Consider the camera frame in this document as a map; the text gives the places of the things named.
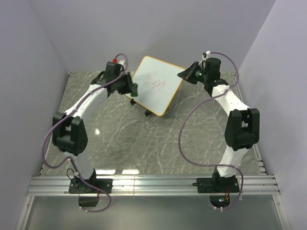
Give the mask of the yellow framed whiteboard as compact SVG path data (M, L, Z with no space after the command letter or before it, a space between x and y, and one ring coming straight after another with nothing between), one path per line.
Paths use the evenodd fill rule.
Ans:
M137 104L157 116L163 116L178 91L183 79L177 75L183 67L145 56L136 69L132 81L138 85Z

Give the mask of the green whiteboard eraser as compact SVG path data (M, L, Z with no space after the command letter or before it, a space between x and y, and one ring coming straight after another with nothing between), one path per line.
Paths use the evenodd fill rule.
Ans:
M131 97L137 97L138 96L138 84L133 83L131 87Z

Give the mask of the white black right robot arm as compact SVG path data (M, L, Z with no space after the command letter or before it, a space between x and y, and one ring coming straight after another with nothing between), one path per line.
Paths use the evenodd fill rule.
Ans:
M215 99L228 116L224 138L226 149L211 178L198 178L194 185L199 193L223 193L240 191L236 172L243 156L260 137L260 112L249 108L231 90L226 80L221 79L221 61L206 57L195 61L178 77L191 83L203 83L205 91Z

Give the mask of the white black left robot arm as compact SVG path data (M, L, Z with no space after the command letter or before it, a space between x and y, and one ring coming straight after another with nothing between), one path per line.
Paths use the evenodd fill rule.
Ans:
M71 108L53 116L52 143L72 161L80 187L87 193L96 189L97 180L95 169L85 153L88 144L85 123L112 93L137 95L137 85L126 72L127 65L124 60L108 62L105 70L91 81L86 93Z

